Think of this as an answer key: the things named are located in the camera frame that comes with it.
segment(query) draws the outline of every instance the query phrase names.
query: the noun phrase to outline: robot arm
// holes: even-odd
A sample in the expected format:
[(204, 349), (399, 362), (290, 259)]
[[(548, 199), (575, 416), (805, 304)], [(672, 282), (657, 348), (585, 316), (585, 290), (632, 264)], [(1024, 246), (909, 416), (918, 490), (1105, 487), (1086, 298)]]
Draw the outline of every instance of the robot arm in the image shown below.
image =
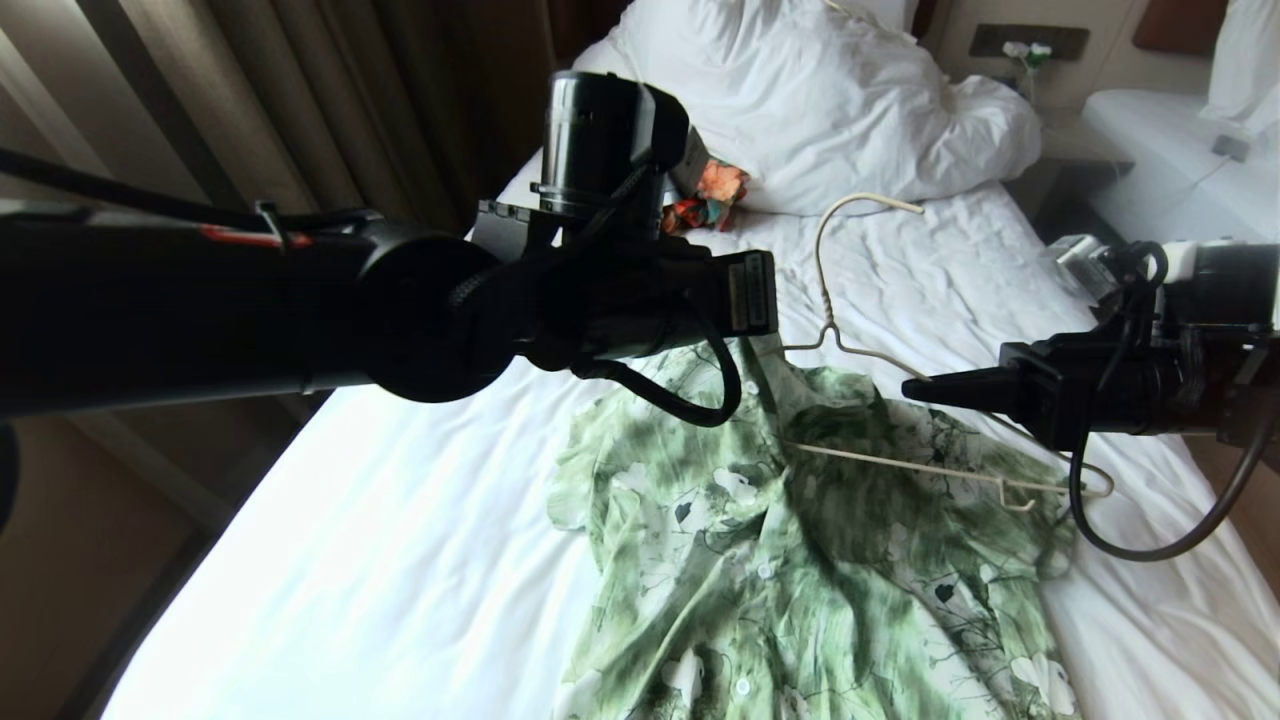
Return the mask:
[[(0, 172), (150, 213), (0, 202), (0, 528), (18, 475), (3, 420), (19, 415), (369, 382), (445, 402), (522, 355), (723, 423), (740, 400), (724, 338), (777, 331), (773, 258), (658, 231), (687, 137), (664, 92), (558, 73), (539, 208), (481, 202), (472, 242), (372, 211), (225, 211), (0, 150)], [(617, 361), (703, 340), (718, 407)]]
[[(1217, 528), (1263, 456), (1280, 460), (1272, 442), (1280, 416), (1280, 245), (1137, 243), (1100, 250), (1074, 270), (1121, 288), (1121, 309), (1108, 322), (1087, 333), (1005, 343), (996, 368), (908, 380), (902, 393), (1007, 415), (1044, 446), (1071, 451), (1068, 482), (1080, 534), (1125, 560), (1167, 560)], [(1216, 433), (1245, 451), (1192, 532), (1167, 547), (1134, 551), (1102, 539), (1084, 514), (1080, 474), (1091, 432)]]

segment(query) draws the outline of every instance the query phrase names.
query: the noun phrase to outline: red strip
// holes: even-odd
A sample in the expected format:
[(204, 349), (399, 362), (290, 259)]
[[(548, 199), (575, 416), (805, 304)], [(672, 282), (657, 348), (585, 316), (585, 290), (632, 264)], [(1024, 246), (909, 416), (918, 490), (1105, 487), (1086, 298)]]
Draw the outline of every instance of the red strip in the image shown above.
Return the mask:
[[(220, 225), (200, 225), (200, 232), (214, 242), (234, 242), (255, 247), (279, 247), (280, 241), (271, 233), (243, 232)], [(310, 247), (315, 243), (311, 236), (301, 232), (289, 233), (289, 247)]]

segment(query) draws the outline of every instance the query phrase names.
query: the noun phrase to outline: black cable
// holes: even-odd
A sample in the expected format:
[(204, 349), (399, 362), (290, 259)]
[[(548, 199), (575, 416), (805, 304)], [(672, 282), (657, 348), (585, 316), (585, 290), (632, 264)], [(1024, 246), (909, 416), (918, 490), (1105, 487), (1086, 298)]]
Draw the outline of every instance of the black cable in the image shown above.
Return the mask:
[[(1169, 274), (1169, 258), (1165, 255), (1164, 247), (1158, 243), (1142, 243), (1135, 250), (1147, 250), (1148, 255), (1155, 258), (1156, 273), (1149, 281), (1147, 281), (1147, 287), (1140, 292), (1137, 292), (1129, 302), (1125, 304), (1125, 325), (1120, 332), (1120, 340), (1102, 373), (1098, 374), (1098, 382), (1093, 387), (1093, 392), (1089, 395), (1085, 407), (1092, 409), (1093, 398), (1102, 393), (1116, 368), (1121, 361), (1124, 361), (1125, 355), (1132, 350), (1138, 328), (1138, 318), (1135, 316), (1138, 302), (1146, 299), (1151, 292), (1155, 292), (1165, 282), (1165, 278)], [(1079, 528), (1084, 539), (1089, 541), (1091, 544), (1107, 555), (1134, 562), (1157, 562), (1178, 557), (1179, 555), (1194, 548), (1202, 543), (1204, 538), (1213, 534), (1213, 530), (1222, 524), (1222, 520), (1226, 519), (1231, 507), (1235, 505), (1235, 501), (1239, 498), (1240, 492), (1244, 491), (1249, 478), (1253, 475), (1253, 470), (1257, 468), (1262, 454), (1266, 452), (1276, 420), (1280, 419), (1280, 405), (1268, 409), (1268, 415), (1258, 425), (1256, 434), (1251, 438), (1244, 455), (1235, 466), (1235, 471), (1231, 473), (1231, 479), (1228, 482), (1226, 489), (1221, 496), (1219, 496), (1213, 507), (1211, 507), (1204, 518), (1202, 518), (1201, 521), (1197, 523), (1196, 527), (1192, 528), (1192, 530), (1185, 536), (1165, 547), (1155, 550), (1129, 550), (1111, 544), (1098, 536), (1098, 533), (1089, 524), (1089, 519), (1084, 512), (1084, 483), (1082, 480), (1082, 475), (1084, 474), (1084, 451), (1089, 442), (1088, 418), (1091, 415), (1092, 413), (1085, 413), (1084, 427), (1080, 429), (1080, 439), (1075, 446), (1075, 452), (1071, 454), (1071, 468), (1068, 475), (1068, 496), (1071, 502), (1071, 518), (1075, 520), (1075, 527)]]
[(1262, 454), (1266, 452), (1267, 443), (1271, 442), (1271, 434), (1275, 432), (1276, 420), (1280, 419), (1280, 404), (1275, 404), (1267, 409), (1266, 418), (1258, 423), (1253, 437), (1249, 439), (1248, 447), (1244, 450), (1244, 455), (1240, 456), (1240, 461), (1235, 465), (1235, 471), (1231, 473), (1231, 479), (1226, 484), (1226, 489), (1219, 496), (1217, 501), (1213, 502), (1213, 507), (1196, 524), (1194, 528), (1181, 538), (1174, 541), (1165, 547), (1158, 547), (1155, 550), (1129, 550), (1124, 547), (1117, 547), (1110, 542), (1102, 539), (1093, 527), (1089, 525), (1089, 519), (1084, 514), (1084, 493), (1083, 483), (1080, 482), (1080, 475), (1084, 469), (1084, 447), (1089, 441), (1089, 433), (1080, 433), (1080, 442), (1075, 447), (1075, 452), (1071, 455), (1071, 471), (1068, 475), (1068, 493), (1071, 500), (1071, 518), (1075, 519), (1075, 527), (1080, 529), (1080, 534), (1084, 539), (1089, 541), (1094, 547), (1120, 557), (1121, 560), (1132, 560), (1134, 562), (1156, 562), (1160, 560), (1169, 560), (1171, 557), (1178, 557), (1179, 555), (1192, 550), (1197, 544), (1204, 541), (1208, 536), (1213, 534), (1213, 530), (1222, 524), (1226, 519), (1228, 512), (1231, 511), (1231, 506), (1240, 497), (1240, 492), (1244, 491), (1244, 486), (1248, 484), (1249, 478), (1253, 475), (1254, 468), (1257, 468), (1258, 461), (1262, 459)]
[[(264, 219), (253, 213), (223, 210), (202, 202), (192, 202), (172, 195), (142, 190), (122, 182), (100, 178), (54, 163), (46, 163), (22, 152), (0, 147), (0, 173), (44, 184), (72, 195), (91, 197), (122, 208), (132, 208), (152, 215), (163, 215), (191, 223), (223, 225), (244, 231), (270, 232)], [(284, 215), (284, 229), (307, 231), (367, 220), (367, 210), (338, 210), (311, 215)]]
[(1124, 329), (1120, 331), (1120, 340), (1116, 343), (1116, 348), (1111, 352), (1111, 357), (1107, 359), (1107, 364), (1103, 365), (1102, 373), (1098, 375), (1098, 382), (1094, 386), (1094, 397), (1101, 395), (1102, 388), (1111, 382), (1111, 375), (1115, 374), (1116, 368), (1124, 361), (1125, 355), (1133, 350), (1134, 340), (1137, 340), (1138, 332), (1138, 304), (1147, 299), (1147, 296), (1156, 292), (1161, 284), (1165, 283), (1165, 278), (1169, 277), (1169, 256), (1165, 255), (1165, 249), (1160, 246), (1158, 242), (1139, 242), (1132, 249), (1133, 251), (1146, 250), (1146, 256), (1153, 258), (1156, 260), (1156, 273), (1146, 281), (1144, 286), (1134, 291), (1133, 296), (1125, 304), (1121, 313), (1124, 314)]
[(687, 295), (685, 301), (698, 319), (707, 343), (710, 345), (712, 352), (716, 354), (716, 360), (719, 363), (721, 379), (724, 383), (724, 400), (719, 407), (704, 407), (689, 402), (617, 360), (581, 360), (570, 365), (570, 372), (584, 380), (613, 380), (654, 407), (668, 415), (675, 415), (686, 423), (703, 428), (714, 428), (724, 424), (733, 416), (733, 413), (737, 413), (737, 407), (742, 402), (742, 378), (739, 375), (737, 364), (733, 363), (733, 355), (724, 343), (724, 337), (716, 329), (716, 323), (699, 310), (698, 305), (689, 300)]
[(641, 158), (631, 169), (631, 174), (628, 174), (622, 183), (618, 184), (613, 193), (609, 195), (609, 205), (596, 210), (582, 228), (582, 232), (577, 233), (577, 237), (573, 238), (573, 245), (579, 249), (586, 249), (594, 245), (595, 237), (598, 237), (600, 231), (604, 229), (609, 220), (613, 219), (613, 214), (618, 211), (618, 208), (625, 204), (626, 200), (631, 197), (631, 193), (640, 187), (640, 181), (653, 172), (653, 165), (649, 164), (648, 156)]

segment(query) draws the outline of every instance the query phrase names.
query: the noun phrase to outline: green floral shirt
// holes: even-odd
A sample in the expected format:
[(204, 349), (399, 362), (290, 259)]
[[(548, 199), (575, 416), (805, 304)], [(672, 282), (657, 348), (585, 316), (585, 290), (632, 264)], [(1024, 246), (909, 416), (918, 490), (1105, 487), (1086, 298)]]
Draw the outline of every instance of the green floral shirt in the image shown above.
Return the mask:
[[(602, 574), (557, 717), (1056, 717), (1075, 698), (1036, 593), (1069, 565), (1062, 505), (790, 442), (1030, 482), (1047, 466), (872, 382), (733, 343), (742, 405), (687, 425), (618, 391), (576, 418), (558, 528)], [(637, 369), (719, 401), (703, 346)], [(1023, 502), (1016, 489), (1009, 500)]]

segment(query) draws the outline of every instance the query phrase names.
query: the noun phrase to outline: white hanger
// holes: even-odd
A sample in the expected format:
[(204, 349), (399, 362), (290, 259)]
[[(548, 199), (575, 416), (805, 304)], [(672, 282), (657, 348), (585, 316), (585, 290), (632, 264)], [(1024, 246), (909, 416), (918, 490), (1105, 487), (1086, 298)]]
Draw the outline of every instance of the white hanger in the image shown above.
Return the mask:
[[(883, 360), (883, 361), (890, 363), (891, 365), (899, 368), (900, 370), (902, 370), (902, 372), (905, 372), (905, 373), (908, 373), (908, 374), (910, 374), (910, 375), (913, 375), (915, 378), (919, 378), (922, 380), (928, 380), (929, 379), (928, 375), (925, 375), (924, 373), (922, 373), (922, 372), (916, 370), (915, 368), (908, 365), (906, 363), (902, 363), (901, 360), (899, 360), (897, 357), (893, 357), (892, 355), (886, 355), (883, 352), (877, 352), (874, 350), (864, 350), (864, 348), (858, 348), (858, 347), (847, 347), (844, 343), (844, 340), (840, 336), (840, 325), (836, 324), (836, 310), (835, 310), (835, 307), (832, 305), (832, 301), (831, 301), (831, 291), (827, 290), (827, 275), (826, 275), (826, 273), (822, 269), (822, 233), (823, 233), (824, 229), (827, 229), (827, 223), (831, 222), (831, 218), (835, 217), (836, 211), (838, 211), (845, 205), (847, 205), (850, 202), (854, 202), (854, 201), (858, 201), (858, 200), (872, 200), (872, 201), (879, 202), (882, 205), (887, 205), (890, 208), (897, 208), (900, 210), (908, 210), (910, 213), (915, 213), (916, 215), (923, 215), (924, 214), (924, 208), (920, 208), (919, 205), (913, 205), (910, 202), (902, 202), (901, 200), (895, 200), (892, 197), (886, 197), (883, 195), (877, 195), (874, 192), (855, 192), (852, 195), (846, 195), (845, 197), (841, 197), (840, 200), (837, 200), (836, 202), (833, 202), (832, 206), (828, 208), (827, 211), (822, 215), (822, 220), (818, 223), (818, 232), (814, 236), (814, 241), (813, 241), (813, 256), (814, 256), (814, 260), (817, 261), (817, 265), (818, 265), (818, 291), (822, 293), (822, 310), (823, 310), (823, 314), (826, 316), (824, 322), (823, 322), (823, 325), (822, 325), (822, 329), (818, 331), (818, 342), (815, 342), (813, 345), (783, 345), (783, 346), (781, 346), (781, 347), (778, 347), (776, 350), (772, 350), (771, 352), (786, 352), (787, 350), (818, 350), (827, 341), (827, 333), (831, 332), (832, 336), (835, 336), (835, 338), (836, 338), (836, 347), (838, 347), (842, 352), (847, 352), (850, 355), (863, 355), (863, 356), (867, 356), (867, 357), (874, 357), (877, 360)], [(1018, 425), (1010, 423), (1009, 420), (1005, 420), (1004, 418), (1000, 418), (1000, 416), (997, 416), (997, 415), (995, 415), (992, 413), (982, 411), (982, 414), (986, 415), (987, 418), (995, 420), (1000, 425), (1004, 425), (1005, 428), (1009, 428), (1010, 430), (1020, 434), (1021, 437), (1024, 437), (1024, 438), (1027, 438), (1027, 439), (1029, 439), (1029, 441), (1039, 445), (1039, 442), (1034, 437), (1032, 437), (1030, 433), (1023, 430), (1021, 428), (1019, 428)], [(1065, 487), (1047, 486), (1047, 484), (1041, 484), (1041, 483), (1025, 483), (1025, 482), (1021, 482), (1021, 480), (1010, 480), (1010, 479), (1006, 479), (1006, 478), (997, 478), (997, 477), (992, 477), (992, 475), (983, 475), (983, 474), (979, 474), (979, 473), (969, 473), (969, 471), (965, 471), (965, 470), (951, 470), (948, 468), (937, 468), (937, 466), (933, 466), (933, 465), (919, 465), (916, 462), (906, 462), (904, 460), (892, 460), (892, 459), (888, 459), (888, 457), (878, 457), (878, 456), (874, 456), (874, 455), (863, 455), (863, 454), (859, 454), (859, 452), (847, 452), (847, 451), (844, 451), (844, 450), (832, 450), (832, 448), (828, 448), (828, 447), (818, 447), (818, 446), (813, 446), (813, 445), (804, 445), (804, 443), (797, 443), (797, 442), (791, 442), (791, 441), (785, 441), (785, 442), (787, 442), (788, 445), (791, 445), (796, 450), (801, 450), (801, 451), (805, 451), (805, 452), (814, 452), (814, 454), (818, 454), (818, 455), (831, 455), (831, 456), (836, 456), (836, 457), (845, 457), (847, 460), (859, 460), (859, 461), (863, 461), (863, 462), (877, 462), (877, 464), (881, 464), (881, 465), (891, 465), (891, 466), (895, 466), (895, 468), (906, 468), (906, 469), (910, 469), (910, 470), (919, 470), (922, 473), (933, 473), (933, 474), (938, 474), (938, 475), (951, 475), (951, 477), (957, 477), (957, 478), (968, 478), (968, 479), (972, 479), (972, 480), (982, 480), (982, 482), (993, 483), (996, 487), (1000, 488), (1000, 505), (1001, 505), (1001, 507), (1005, 507), (1007, 510), (1012, 510), (1014, 512), (1029, 512), (1033, 507), (1036, 507), (1036, 501), (1030, 500), (1030, 501), (1028, 501), (1028, 502), (1025, 502), (1023, 505), (1011, 505), (1006, 500), (1006, 497), (1005, 497), (1005, 489), (1007, 487), (1019, 487), (1019, 488), (1023, 488), (1023, 489), (1033, 489), (1033, 491), (1039, 491), (1039, 492), (1051, 492), (1051, 493), (1056, 493), (1056, 495), (1066, 495), (1066, 492), (1068, 492)], [(1055, 452), (1055, 455), (1057, 455), (1064, 461), (1069, 460), (1065, 455), (1062, 455), (1060, 452)], [(1103, 489), (1103, 491), (1085, 489), (1084, 495), (1087, 495), (1089, 497), (1107, 497), (1107, 496), (1111, 495), (1112, 491), (1115, 491), (1115, 479), (1112, 479), (1111, 475), (1108, 475), (1105, 470), (1102, 470), (1101, 468), (1097, 468), (1094, 465), (1091, 465), (1088, 462), (1085, 462), (1084, 466), (1087, 469), (1089, 469), (1089, 470), (1093, 470), (1094, 473), (1097, 473), (1098, 475), (1101, 475), (1103, 480), (1106, 480), (1106, 489)]]

